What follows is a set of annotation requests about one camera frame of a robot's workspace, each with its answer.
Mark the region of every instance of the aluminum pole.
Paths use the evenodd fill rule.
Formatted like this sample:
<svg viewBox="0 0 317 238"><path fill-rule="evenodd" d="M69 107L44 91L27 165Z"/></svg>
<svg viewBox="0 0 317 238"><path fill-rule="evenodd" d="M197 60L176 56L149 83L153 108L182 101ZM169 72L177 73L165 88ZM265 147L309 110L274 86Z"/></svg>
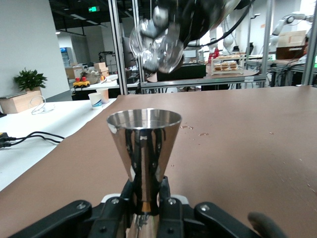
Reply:
<svg viewBox="0 0 317 238"><path fill-rule="evenodd" d="M122 37L120 33L117 1L108 0L108 3L109 3L109 12L110 12L110 20L111 20L113 46L114 46L114 52L115 52L115 59L117 62L120 93L121 95L128 95L128 87L127 87L127 80L125 77L123 46L122 46Z"/></svg>
<svg viewBox="0 0 317 238"><path fill-rule="evenodd" d="M266 75L266 72L267 72L268 45L269 45L269 35L271 32L272 13L273 13L273 0L267 0L264 48L263 48L263 58L262 58L262 66L261 66L261 72L264 75Z"/></svg>
<svg viewBox="0 0 317 238"><path fill-rule="evenodd" d="M134 27L136 28L139 25L139 7L138 7L138 0L132 0L132 8L133 8L133 19L134 19ZM142 59L138 57L138 68L140 73L140 81L145 82L145 75L143 71L143 64Z"/></svg>
<svg viewBox="0 0 317 238"><path fill-rule="evenodd" d="M253 17L253 4L250 7L249 10L249 25L248 25L248 44L247 44L247 56L246 56L246 60L249 59L249 55L250 55L250 37L251 37L251 21Z"/></svg>
<svg viewBox="0 0 317 238"><path fill-rule="evenodd" d="M312 25L311 36L308 41L308 52L306 59L305 71L303 73L302 84L304 85L312 85L313 84L313 70L315 64L315 56L316 56L316 44L317 44L317 4L315 7L314 21Z"/></svg>

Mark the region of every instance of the potted plant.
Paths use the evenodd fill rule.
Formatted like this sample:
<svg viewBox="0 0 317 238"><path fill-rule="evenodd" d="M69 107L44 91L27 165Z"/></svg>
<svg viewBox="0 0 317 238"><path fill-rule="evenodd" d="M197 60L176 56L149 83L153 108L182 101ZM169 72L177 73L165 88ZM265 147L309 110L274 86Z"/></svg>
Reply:
<svg viewBox="0 0 317 238"><path fill-rule="evenodd" d="M45 81L47 78L42 73L38 73L37 70L29 70L26 68L22 70L18 76L13 78L19 88L25 91L40 91L40 88L45 88Z"/></svg>

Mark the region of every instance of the green exit sign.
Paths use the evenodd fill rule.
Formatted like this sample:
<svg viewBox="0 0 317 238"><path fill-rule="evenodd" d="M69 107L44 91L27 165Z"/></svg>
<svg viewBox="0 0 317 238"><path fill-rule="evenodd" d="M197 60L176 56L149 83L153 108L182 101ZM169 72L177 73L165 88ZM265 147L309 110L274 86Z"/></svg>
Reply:
<svg viewBox="0 0 317 238"><path fill-rule="evenodd" d="M88 8L88 12L96 12L96 11L100 11L99 6L90 6Z"/></svg>

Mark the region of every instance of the metal funnel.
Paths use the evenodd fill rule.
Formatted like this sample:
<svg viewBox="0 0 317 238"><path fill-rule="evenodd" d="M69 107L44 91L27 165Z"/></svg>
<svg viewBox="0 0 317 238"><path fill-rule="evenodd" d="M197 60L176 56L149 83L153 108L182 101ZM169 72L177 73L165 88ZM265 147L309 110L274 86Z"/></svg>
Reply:
<svg viewBox="0 0 317 238"><path fill-rule="evenodd" d="M107 122L136 194L137 215L157 215L157 195L182 121L157 109L128 110Z"/></svg>

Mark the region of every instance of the brown table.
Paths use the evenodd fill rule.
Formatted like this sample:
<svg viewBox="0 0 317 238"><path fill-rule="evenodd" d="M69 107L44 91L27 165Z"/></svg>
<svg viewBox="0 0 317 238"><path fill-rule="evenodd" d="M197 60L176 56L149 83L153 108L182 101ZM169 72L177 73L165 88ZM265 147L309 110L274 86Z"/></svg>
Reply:
<svg viewBox="0 0 317 238"><path fill-rule="evenodd" d="M0 192L0 237L71 201L96 206L120 192L127 175L106 118L153 107L180 113L194 128L180 129L167 166L173 194L192 206L214 202L247 225L250 211L263 212L290 238L315 238L316 102L308 86L119 97Z"/></svg>

